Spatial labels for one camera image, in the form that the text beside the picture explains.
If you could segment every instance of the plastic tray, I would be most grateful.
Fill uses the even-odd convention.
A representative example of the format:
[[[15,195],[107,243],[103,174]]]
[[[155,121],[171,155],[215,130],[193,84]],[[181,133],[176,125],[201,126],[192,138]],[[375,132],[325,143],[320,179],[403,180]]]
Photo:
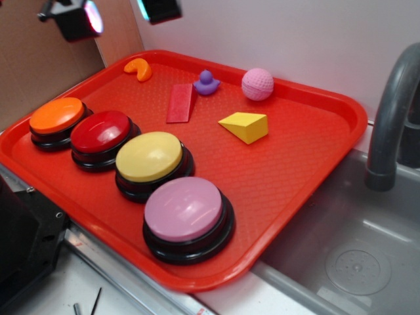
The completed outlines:
[[[123,72],[146,59],[153,76]],[[190,122],[166,124],[174,84],[193,83],[204,69],[222,83],[199,96]],[[212,259],[175,266],[155,259],[142,237],[144,206],[126,200],[114,172],[79,170],[70,151],[39,151],[30,140],[30,115],[0,136],[0,163],[53,200],[69,216],[160,284],[185,292],[213,289],[248,271],[267,245],[330,174],[367,125],[351,98],[281,79],[274,94],[253,102],[241,90],[244,70],[166,51],[129,56],[61,96],[80,98],[94,112],[120,110],[142,130],[167,131],[192,152],[196,176],[213,182],[236,214],[231,242]],[[234,112],[268,116],[269,134],[246,145],[217,121]]]

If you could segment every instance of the sink basin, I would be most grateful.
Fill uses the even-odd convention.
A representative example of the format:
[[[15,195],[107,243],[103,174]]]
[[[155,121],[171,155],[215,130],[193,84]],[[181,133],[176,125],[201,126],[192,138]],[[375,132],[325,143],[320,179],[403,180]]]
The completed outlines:
[[[420,172],[399,165],[395,187],[374,192],[366,159],[351,151],[253,271],[318,314],[418,314]]]

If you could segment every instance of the light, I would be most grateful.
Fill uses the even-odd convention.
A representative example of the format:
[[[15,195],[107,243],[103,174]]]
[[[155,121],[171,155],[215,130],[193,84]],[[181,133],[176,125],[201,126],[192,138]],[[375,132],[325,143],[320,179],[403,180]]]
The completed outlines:
[[[104,24],[96,5],[91,0],[48,0],[38,14],[40,21],[55,20],[67,41],[97,37]]]
[[[140,8],[140,12],[143,15],[143,19],[145,19],[146,21],[150,21],[149,16],[147,14],[146,8],[144,7],[143,1],[142,0],[137,0],[138,3],[138,7]]]
[[[93,1],[88,0],[85,5],[85,12],[91,21],[92,28],[97,33],[102,33],[104,31],[104,24],[102,23],[102,19],[100,17],[98,8],[93,3]]]
[[[146,21],[156,24],[181,17],[177,0],[137,0]]]

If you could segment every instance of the red rectangular block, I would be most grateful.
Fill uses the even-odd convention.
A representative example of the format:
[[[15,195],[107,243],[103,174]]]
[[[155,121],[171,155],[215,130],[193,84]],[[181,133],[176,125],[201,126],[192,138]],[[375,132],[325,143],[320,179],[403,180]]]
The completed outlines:
[[[172,86],[169,100],[167,123],[188,123],[194,104],[197,99],[197,90],[193,84],[175,84]]]

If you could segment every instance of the pink ball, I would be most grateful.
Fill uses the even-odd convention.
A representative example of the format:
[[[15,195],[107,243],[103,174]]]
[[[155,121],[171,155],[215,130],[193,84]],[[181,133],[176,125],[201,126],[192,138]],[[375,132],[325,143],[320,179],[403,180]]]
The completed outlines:
[[[274,79],[267,70],[254,68],[242,78],[242,91],[251,100],[265,100],[273,90]]]

